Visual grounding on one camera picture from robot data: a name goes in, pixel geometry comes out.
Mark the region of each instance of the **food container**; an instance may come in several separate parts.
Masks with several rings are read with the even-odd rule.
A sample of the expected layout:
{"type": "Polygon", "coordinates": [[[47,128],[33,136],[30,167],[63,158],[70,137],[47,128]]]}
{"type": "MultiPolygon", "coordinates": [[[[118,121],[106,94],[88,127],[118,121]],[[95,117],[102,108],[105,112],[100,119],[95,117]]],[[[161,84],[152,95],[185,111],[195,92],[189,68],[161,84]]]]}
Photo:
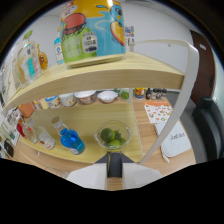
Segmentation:
{"type": "Polygon", "coordinates": [[[142,100],[145,95],[145,88],[135,88],[135,98],[142,100]]]}
{"type": "Polygon", "coordinates": [[[132,135],[133,131],[125,123],[111,120],[100,125],[94,138],[107,152],[119,152],[129,144],[132,135]]]}
{"type": "Polygon", "coordinates": [[[19,111],[21,112],[21,114],[25,118],[30,117],[34,111],[34,108],[32,107],[32,105],[30,103],[25,103],[23,105],[19,105],[18,108],[19,108],[19,111]]]}
{"type": "Polygon", "coordinates": [[[41,108],[42,109],[49,109],[49,104],[47,103],[47,101],[43,98],[43,99],[40,99],[40,105],[41,105],[41,108]]]}
{"type": "Polygon", "coordinates": [[[103,91],[97,95],[104,103],[111,103],[118,96],[114,91],[103,91]]]}
{"type": "Polygon", "coordinates": [[[61,107],[61,100],[60,100],[59,96],[46,97],[45,100],[48,103],[50,108],[61,107]]]}
{"type": "Polygon", "coordinates": [[[128,88],[120,89],[120,97],[122,100],[128,101],[129,100],[129,89],[128,88]]]}
{"type": "Polygon", "coordinates": [[[114,61],[126,52],[119,1],[67,2],[61,11],[59,30],[64,62],[70,66],[114,61]]]}
{"type": "Polygon", "coordinates": [[[73,106],[77,102],[74,93],[62,94],[59,97],[65,107],[73,106]]]}
{"type": "Polygon", "coordinates": [[[76,92],[75,97],[77,97],[82,103],[90,104],[92,103],[96,90],[76,92]]]}

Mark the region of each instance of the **glass bowl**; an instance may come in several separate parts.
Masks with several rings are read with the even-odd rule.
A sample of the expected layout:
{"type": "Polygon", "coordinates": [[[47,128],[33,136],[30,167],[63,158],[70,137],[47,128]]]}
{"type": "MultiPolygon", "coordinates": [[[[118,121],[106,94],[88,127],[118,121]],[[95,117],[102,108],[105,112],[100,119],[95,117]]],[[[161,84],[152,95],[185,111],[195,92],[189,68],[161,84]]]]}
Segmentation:
{"type": "Polygon", "coordinates": [[[107,152],[119,152],[129,144],[132,135],[133,131],[125,123],[111,120],[99,126],[94,138],[107,152]]]}

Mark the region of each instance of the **shelf board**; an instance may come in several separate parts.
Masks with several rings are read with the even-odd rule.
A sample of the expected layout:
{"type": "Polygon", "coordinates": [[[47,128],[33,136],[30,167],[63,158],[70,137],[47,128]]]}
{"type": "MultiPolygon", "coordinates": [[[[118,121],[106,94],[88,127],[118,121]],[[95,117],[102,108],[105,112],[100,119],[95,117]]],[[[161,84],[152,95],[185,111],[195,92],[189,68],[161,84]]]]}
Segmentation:
{"type": "Polygon", "coordinates": [[[181,89],[184,74],[152,58],[127,52],[121,60],[86,67],[55,65],[33,83],[20,89],[5,105],[8,111],[20,104],[64,93],[85,90],[135,88],[138,86],[181,89]]]}
{"type": "Polygon", "coordinates": [[[20,141],[42,153],[70,161],[95,163],[106,154],[106,151],[101,149],[93,137],[95,131],[106,121],[118,120],[127,124],[134,132],[124,154],[135,162],[142,159],[138,128],[133,107],[130,103],[94,103],[92,105],[75,105],[73,107],[39,110],[35,111],[31,117],[37,125],[43,126],[55,138],[56,145],[52,150],[47,150],[40,143],[32,144],[29,140],[23,138],[20,138],[20,141]],[[62,146],[57,130],[51,124],[51,119],[54,116],[60,116],[69,128],[77,131],[86,146],[82,154],[73,155],[62,146]]]}

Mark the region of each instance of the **can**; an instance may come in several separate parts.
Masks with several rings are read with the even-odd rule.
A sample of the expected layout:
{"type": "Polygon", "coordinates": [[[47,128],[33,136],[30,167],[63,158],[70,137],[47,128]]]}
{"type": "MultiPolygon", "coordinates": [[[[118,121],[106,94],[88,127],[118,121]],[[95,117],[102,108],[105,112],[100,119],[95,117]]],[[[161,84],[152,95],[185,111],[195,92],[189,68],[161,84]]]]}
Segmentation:
{"type": "Polygon", "coordinates": [[[135,88],[135,98],[142,100],[145,95],[145,88],[135,88]]]}
{"type": "Polygon", "coordinates": [[[126,52],[123,13],[118,0],[66,3],[59,30],[64,62],[73,67],[118,60],[126,52]]]}

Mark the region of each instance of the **orange item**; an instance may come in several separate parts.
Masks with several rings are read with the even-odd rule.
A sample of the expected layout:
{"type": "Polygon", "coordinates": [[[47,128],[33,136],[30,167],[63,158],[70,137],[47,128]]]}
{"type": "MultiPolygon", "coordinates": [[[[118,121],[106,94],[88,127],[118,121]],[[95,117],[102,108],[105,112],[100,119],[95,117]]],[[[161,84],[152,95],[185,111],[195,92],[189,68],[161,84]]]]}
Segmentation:
{"type": "Polygon", "coordinates": [[[19,111],[21,112],[21,114],[26,118],[30,117],[34,111],[34,109],[30,103],[25,103],[25,104],[19,106],[18,108],[19,108],[19,111]]]}

